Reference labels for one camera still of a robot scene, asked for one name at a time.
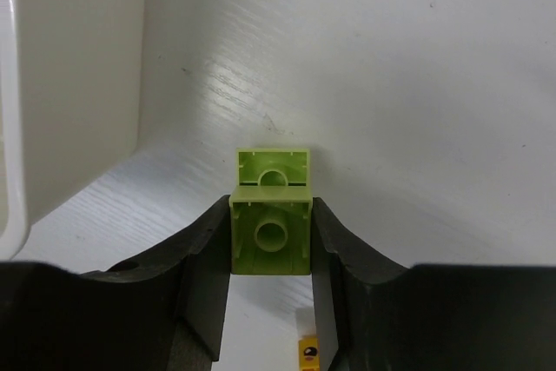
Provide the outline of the small orange lego brick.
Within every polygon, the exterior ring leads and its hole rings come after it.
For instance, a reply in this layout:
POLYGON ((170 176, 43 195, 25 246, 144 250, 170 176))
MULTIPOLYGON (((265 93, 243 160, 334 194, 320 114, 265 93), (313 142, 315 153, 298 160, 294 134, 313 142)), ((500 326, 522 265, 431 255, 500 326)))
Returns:
POLYGON ((300 371, 320 370, 320 349, 315 335, 304 336, 298 341, 298 362, 300 371))

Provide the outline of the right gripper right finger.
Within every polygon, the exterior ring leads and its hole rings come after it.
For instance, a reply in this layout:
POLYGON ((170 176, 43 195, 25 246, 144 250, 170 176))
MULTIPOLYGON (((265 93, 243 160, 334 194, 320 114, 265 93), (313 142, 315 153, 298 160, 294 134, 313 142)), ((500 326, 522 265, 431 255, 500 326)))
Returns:
POLYGON ((555 367, 552 267, 406 268, 315 199, 311 270, 324 370, 555 367))

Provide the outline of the lime green lego brick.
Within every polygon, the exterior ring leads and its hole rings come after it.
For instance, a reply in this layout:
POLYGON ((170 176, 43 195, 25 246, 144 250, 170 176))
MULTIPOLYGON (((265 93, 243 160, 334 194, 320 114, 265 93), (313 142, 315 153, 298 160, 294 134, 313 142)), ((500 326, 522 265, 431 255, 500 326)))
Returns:
POLYGON ((309 275, 308 186, 238 186, 229 197, 234 275, 309 275))

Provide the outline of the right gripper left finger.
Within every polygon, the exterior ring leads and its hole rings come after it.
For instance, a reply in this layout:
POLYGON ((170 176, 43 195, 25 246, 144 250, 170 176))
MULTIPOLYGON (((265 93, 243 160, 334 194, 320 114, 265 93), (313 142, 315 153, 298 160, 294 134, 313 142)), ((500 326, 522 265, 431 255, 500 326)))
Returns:
POLYGON ((185 229, 105 271, 1 265, 4 370, 209 370, 230 278, 222 197, 185 229))

